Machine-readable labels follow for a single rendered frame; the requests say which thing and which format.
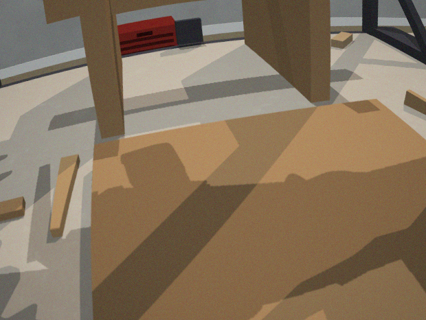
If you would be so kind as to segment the dark grey block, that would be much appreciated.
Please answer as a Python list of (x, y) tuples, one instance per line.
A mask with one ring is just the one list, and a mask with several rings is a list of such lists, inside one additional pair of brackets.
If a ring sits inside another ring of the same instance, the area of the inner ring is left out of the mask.
[(178, 45), (203, 42), (201, 18), (175, 21), (175, 31)]

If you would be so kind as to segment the tan flat wooden board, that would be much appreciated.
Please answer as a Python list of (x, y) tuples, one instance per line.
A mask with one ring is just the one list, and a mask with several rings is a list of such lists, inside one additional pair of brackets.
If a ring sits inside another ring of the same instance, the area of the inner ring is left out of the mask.
[(94, 144), (93, 320), (426, 320), (426, 139), (377, 99)]

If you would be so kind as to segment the brown wooden board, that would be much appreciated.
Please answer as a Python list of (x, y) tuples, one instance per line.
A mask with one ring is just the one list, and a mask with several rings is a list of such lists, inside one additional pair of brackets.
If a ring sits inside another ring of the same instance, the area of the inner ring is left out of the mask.
[(242, 0), (245, 44), (310, 103), (330, 100), (330, 0)]
[(101, 138), (124, 135), (122, 57), (116, 14), (112, 15), (110, 0), (78, 0), (78, 9)]

